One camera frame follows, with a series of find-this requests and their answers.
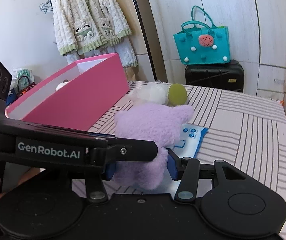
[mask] teal tote bag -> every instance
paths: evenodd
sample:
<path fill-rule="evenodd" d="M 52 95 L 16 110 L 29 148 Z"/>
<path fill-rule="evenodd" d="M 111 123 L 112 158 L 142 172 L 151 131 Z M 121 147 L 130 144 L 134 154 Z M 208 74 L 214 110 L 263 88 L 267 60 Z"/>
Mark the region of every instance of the teal tote bag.
<path fill-rule="evenodd" d="M 201 9 L 212 23 L 209 27 L 203 22 L 195 21 L 193 9 Z M 174 34 L 174 40 L 184 65 L 217 64 L 230 62 L 229 29 L 226 26 L 216 27 L 211 17 L 199 6 L 192 7 L 192 21 L 184 22 L 182 31 Z"/>

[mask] open pink box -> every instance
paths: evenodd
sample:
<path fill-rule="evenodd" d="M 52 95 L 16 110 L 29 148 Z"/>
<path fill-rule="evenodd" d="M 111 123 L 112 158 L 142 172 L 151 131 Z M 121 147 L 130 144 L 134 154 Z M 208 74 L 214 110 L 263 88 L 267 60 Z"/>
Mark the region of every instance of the open pink box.
<path fill-rule="evenodd" d="M 70 82 L 55 91 L 59 83 Z M 117 53 L 73 62 L 6 109 L 9 118 L 87 131 L 129 91 Z"/>

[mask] white wardrobe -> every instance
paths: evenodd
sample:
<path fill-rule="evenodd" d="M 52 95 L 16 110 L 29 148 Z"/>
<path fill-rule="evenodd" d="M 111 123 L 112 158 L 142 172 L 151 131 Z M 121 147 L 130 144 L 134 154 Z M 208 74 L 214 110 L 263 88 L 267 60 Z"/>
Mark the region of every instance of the white wardrobe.
<path fill-rule="evenodd" d="M 185 84 L 173 39 L 198 5 L 228 26 L 231 58 L 245 71 L 244 93 L 283 99 L 286 92 L 286 0 L 149 0 L 169 82 Z M 209 20 L 196 10 L 197 20 Z"/>

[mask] pink watermelon charm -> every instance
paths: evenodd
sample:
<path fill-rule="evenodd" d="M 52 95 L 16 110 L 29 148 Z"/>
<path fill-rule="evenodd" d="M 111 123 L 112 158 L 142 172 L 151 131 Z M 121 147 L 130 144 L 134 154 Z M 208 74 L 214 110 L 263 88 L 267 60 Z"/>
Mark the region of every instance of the pink watermelon charm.
<path fill-rule="evenodd" d="M 214 44 L 214 38 L 209 34 L 202 34 L 199 36 L 199 44 L 202 47 L 211 47 Z"/>

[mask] drawer handle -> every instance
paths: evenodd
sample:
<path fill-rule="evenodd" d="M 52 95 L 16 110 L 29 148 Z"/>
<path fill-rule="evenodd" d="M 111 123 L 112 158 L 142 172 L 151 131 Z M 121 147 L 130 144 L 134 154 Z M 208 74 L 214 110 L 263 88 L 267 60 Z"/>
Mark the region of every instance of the drawer handle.
<path fill-rule="evenodd" d="M 284 85 L 285 84 L 285 80 L 284 79 L 273 79 L 274 83 L 277 83 L 279 85 Z"/>

